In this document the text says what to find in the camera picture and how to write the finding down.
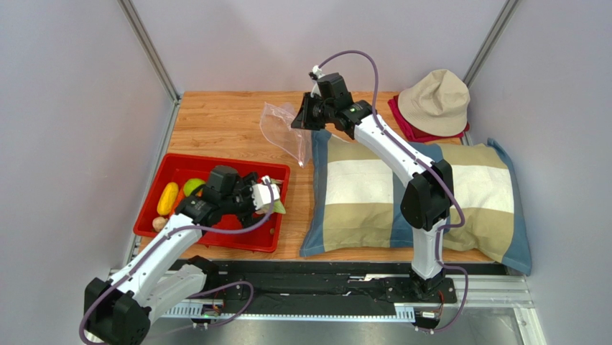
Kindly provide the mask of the clear zip top bag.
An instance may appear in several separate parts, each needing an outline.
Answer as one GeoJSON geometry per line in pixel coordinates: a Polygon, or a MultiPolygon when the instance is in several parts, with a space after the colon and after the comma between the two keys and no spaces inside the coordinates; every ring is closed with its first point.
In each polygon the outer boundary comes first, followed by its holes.
{"type": "Polygon", "coordinates": [[[312,140],[309,131],[293,129],[292,121],[297,112],[290,103],[275,106],[265,103],[259,126],[264,138],[293,157],[301,168],[312,159],[312,140]]]}

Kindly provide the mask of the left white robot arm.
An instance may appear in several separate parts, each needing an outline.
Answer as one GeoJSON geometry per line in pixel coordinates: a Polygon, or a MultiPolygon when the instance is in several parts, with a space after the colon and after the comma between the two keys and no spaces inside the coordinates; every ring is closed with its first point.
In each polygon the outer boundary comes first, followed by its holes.
{"type": "Polygon", "coordinates": [[[181,254],[208,233],[247,234],[264,225],[279,200],[278,185],[255,172],[240,176],[218,165],[186,194],[158,235],[124,268],[85,289],[79,337],[84,344],[141,344],[152,324],[188,298],[203,298],[242,282],[220,283],[219,268],[200,256],[173,275],[166,272],[181,254]]]}

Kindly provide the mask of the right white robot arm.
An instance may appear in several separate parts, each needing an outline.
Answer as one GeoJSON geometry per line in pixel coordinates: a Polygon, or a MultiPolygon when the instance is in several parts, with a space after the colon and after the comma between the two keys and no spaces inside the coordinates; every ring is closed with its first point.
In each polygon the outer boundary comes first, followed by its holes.
{"type": "Polygon", "coordinates": [[[405,192],[400,211],[413,233],[411,289],[419,299],[436,295],[445,279],[440,237],[452,204],[450,164],[435,162],[409,145],[367,101],[354,101],[339,73],[314,68],[309,76],[315,85],[304,93],[291,127],[319,131],[332,124],[368,147],[401,180],[405,192]]]}

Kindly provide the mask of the white green cauliflower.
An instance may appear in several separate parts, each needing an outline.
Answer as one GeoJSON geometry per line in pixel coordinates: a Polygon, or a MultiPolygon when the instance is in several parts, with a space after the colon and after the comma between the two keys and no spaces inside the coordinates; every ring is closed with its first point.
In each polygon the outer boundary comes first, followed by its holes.
{"type": "Polygon", "coordinates": [[[265,176],[264,178],[261,179],[262,182],[270,182],[272,184],[272,187],[274,189],[274,192],[277,194],[275,196],[275,200],[274,200],[274,204],[272,206],[272,212],[273,213],[279,213],[279,214],[286,214],[286,209],[284,207],[284,204],[281,200],[281,192],[282,192],[282,181],[281,180],[277,180],[274,178],[271,178],[269,176],[265,176]]]}

